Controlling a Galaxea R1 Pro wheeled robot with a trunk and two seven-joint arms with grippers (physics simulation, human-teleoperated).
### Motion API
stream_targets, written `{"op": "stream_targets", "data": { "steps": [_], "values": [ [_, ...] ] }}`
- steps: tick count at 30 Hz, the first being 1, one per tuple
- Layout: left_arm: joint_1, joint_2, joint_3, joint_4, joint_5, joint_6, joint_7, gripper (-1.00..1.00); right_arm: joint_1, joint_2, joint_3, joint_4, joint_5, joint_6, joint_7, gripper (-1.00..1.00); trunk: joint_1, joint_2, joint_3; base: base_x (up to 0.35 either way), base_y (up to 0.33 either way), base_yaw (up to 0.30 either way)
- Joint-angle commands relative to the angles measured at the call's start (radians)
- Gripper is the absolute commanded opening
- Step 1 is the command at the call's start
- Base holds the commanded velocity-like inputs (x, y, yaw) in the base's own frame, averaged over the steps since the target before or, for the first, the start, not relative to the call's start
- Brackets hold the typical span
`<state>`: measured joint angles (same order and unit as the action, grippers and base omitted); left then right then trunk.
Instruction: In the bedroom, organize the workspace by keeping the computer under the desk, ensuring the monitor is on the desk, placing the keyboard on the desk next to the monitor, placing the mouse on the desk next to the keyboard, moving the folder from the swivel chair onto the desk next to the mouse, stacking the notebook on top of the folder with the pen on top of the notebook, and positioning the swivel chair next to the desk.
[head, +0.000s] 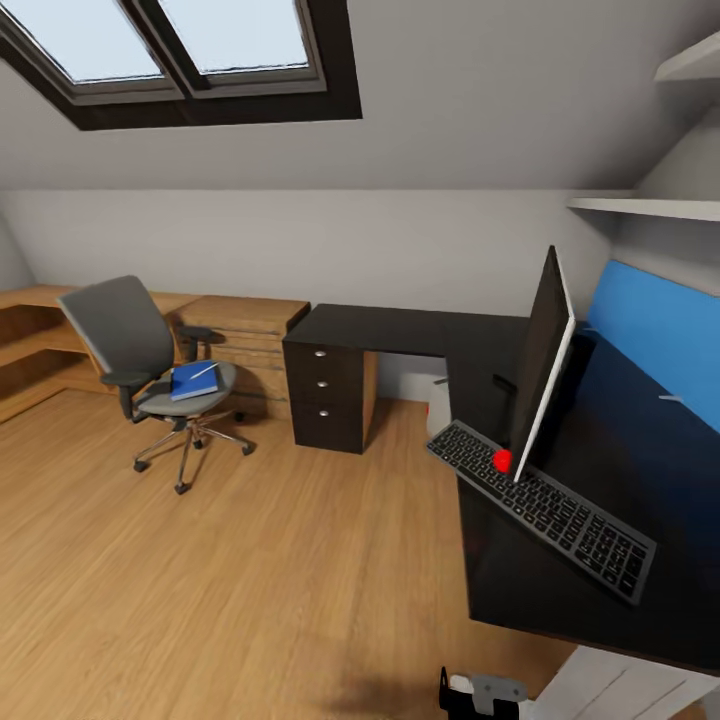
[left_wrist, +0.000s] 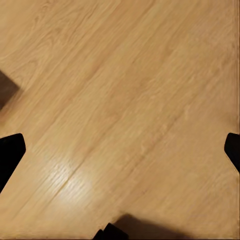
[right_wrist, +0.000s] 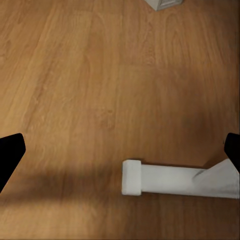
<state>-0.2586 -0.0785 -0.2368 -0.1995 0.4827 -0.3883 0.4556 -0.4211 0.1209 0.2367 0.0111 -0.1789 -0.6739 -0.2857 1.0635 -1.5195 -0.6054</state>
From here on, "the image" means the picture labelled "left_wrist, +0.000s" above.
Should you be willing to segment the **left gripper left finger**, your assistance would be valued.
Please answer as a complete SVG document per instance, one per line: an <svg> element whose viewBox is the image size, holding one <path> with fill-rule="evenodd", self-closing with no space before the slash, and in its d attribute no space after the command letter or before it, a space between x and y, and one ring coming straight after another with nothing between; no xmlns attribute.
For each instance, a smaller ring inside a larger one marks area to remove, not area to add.
<svg viewBox="0 0 240 240"><path fill-rule="evenodd" d="M0 193L26 152L21 133L0 138Z"/></svg>

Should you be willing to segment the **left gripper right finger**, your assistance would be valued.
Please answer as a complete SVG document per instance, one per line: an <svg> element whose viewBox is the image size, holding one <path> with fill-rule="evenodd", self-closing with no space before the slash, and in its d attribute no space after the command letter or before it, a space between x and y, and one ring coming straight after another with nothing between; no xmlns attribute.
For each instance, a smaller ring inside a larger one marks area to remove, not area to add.
<svg viewBox="0 0 240 240"><path fill-rule="evenodd" d="M240 173L240 135L229 133L227 135L224 151Z"/></svg>

